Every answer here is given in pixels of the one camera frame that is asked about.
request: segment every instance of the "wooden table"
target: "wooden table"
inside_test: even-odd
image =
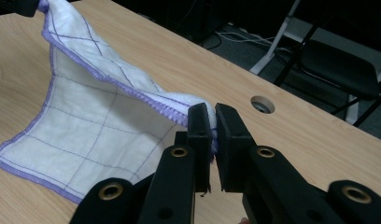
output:
[[[381,195],[381,141],[248,71],[108,0],[74,6],[129,63],[147,71],[167,91],[183,91],[212,105],[235,107],[259,145],[280,150],[306,180],[327,189],[351,179]],[[49,45],[43,15],[0,16],[0,144],[36,116],[49,85]],[[275,106],[263,114],[251,105],[264,96]],[[238,223],[240,194],[220,192],[211,165],[213,193],[196,196],[195,223]],[[67,223],[77,205],[0,169],[0,223]]]

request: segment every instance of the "brass grommet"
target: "brass grommet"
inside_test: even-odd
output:
[[[342,192],[343,194],[345,194],[345,196],[348,199],[356,203],[371,203],[372,202],[371,196],[365,191],[363,191],[362,189],[358,189],[352,186],[344,186],[342,187]]]
[[[264,158],[272,158],[275,156],[275,152],[272,151],[270,148],[261,147],[257,149],[258,155],[264,157]]]
[[[171,155],[174,157],[184,157],[188,154],[188,150],[184,147],[176,147],[171,149]]]
[[[104,185],[98,192],[98,197],[104,201],[110,201],[118,198],[123,193],[123,186],[120,183],[113,182]]]

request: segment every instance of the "cloth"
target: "cloth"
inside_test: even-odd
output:
[[[191,105],[206,103],[216,127],[209,103],[164,91],[65,0],[41,0],[38,10],[45,14],[52,79],[37,117],[0,146],[2,169],[80,203],[101,180],[136,183],[154,173],[176,131],[186,129]]]

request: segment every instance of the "black chair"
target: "black chair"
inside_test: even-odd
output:
[[[322,18],[314,22],[301,44],[294,51],[274,84],[280,86],[293,65],[310,77],[328,83],[348,94],[354,100],[338,106],[336,114],[353,104],[364,101],[376,101],[355,123],[359,126],[379,105],[381,105],[381,83],[377,81],[374,66],[340,49],[311,39],[318,27],[323,27],[334,16],[341,15],[341,7],[330,7]]]

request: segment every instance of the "hole in table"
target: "hole in table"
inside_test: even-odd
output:
[[[264,96],[253,96],[251,98],[251,104],[263,114],[272,114],[275,112],[275,105]]]

